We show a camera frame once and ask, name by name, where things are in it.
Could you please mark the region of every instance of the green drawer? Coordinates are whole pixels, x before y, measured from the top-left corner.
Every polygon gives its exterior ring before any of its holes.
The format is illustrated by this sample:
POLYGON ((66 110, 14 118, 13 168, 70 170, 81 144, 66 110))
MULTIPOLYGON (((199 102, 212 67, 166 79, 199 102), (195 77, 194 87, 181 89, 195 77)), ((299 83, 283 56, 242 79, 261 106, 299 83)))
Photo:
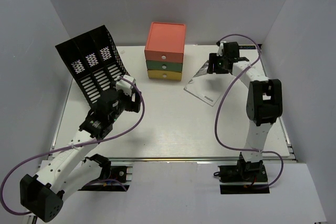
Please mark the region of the green drawer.
POLYGON ((182 63, 156 61, 156 60, 147 60, 146 65, 148 70, 165 70, 174 72, 182 72, 182 66, 183 66, 182 63))

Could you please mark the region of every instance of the yellow drawer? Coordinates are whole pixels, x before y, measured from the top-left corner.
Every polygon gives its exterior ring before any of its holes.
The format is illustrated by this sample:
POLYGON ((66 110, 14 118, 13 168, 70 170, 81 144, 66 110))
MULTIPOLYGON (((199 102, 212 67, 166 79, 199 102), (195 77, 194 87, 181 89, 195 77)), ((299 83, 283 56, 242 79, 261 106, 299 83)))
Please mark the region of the yellow drawer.
POLYGON ((148 77, 153 79, 166 79, 180 81, 182 79, 182 73, 164 71, 164 70, 147 70, 148 77))

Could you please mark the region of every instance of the perforated panel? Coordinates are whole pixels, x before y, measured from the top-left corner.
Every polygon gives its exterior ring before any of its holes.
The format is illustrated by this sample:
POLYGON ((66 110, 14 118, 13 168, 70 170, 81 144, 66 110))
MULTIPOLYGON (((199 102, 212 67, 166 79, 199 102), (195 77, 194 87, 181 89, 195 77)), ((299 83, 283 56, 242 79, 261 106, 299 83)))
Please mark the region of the perforated panel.
POLYGON ((109 50, 109 47, 105 47, 105 48, 101 49, 100 54, 101 54, 103 60, 108 60, 112 57, 111 53, 110 53, 110 50, 109 50))
POLYGON ((87 55, 86 59, 88 61, 88 64, 90 65, 90 67, 93 67, 93 66, 98 64, 98 60, 97 60, 97 57, 96 57, 95 53, 87 55))
POLYGON ((91 107, 118 76, 129 75, 105 26, 65 41, 56 49, 91 107))
POLYGON ((73 69, 76 73, 81 73, 85 70, 82 62, 80 60, 76 60, 75 62, 71 63, 73 69))

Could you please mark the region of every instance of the red drawer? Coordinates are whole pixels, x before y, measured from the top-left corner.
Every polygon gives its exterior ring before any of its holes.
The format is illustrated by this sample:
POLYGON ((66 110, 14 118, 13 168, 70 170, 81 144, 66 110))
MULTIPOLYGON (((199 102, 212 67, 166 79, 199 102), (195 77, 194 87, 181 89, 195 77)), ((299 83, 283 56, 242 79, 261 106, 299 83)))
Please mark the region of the red drawer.
POLYGON ((183 63, 186 25, 153 22, 148 35, 146 60, 183 63))

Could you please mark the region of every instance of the black mounting bracket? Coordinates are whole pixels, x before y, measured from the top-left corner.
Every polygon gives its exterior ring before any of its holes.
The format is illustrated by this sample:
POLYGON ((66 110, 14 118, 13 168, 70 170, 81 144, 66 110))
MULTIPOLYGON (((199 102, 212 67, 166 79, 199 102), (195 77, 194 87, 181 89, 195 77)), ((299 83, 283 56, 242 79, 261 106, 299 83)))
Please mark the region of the black mounting bracket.
POLYGON ((87 158, 88 160, 95 161, 101 167, 99 180, 107 179, 111 175, 111 161, 102 155, 94 154, 94 156, 87 158))
POLYGON ((85 121, 79 126, 79 130, 89 132, 92 138, 104 139, 113 129, 113 124, 126 110, 138 113, 140 111, 140 95, 132 89, 132 95, 126 95, 122 90, 115 89, 115 83, 100 93, 97 102, 88 112, 85 121))
POLYGON ((55 194, 51 184, 43 185, 37 180, 38 176, 26 174, 20 181, 21 205, 33 212, 44 222, 55 218, 63 206, 64 191, 55 194))
POLYGON ((239 155, 236 165, 219 166, 220 194, 267 194, 269 193, 268 178, 263 161, 246 162, 239 155))
POLYGON ((233 63, 239 61, 249 60, 246 57, 240 57, 238 43, 223 43, 221 56, 218 56, 216 53, 209 54, 209 66, 207 69, 207 73, 232 73, 233 63))
POLYGON ((263 123, 275 123, 277 118, 282 115, 281 81, 272 79, 250 82, 246 113, 257 126, 263 123), (269 97, 269 100, 264 100, 264 94, 269 97))

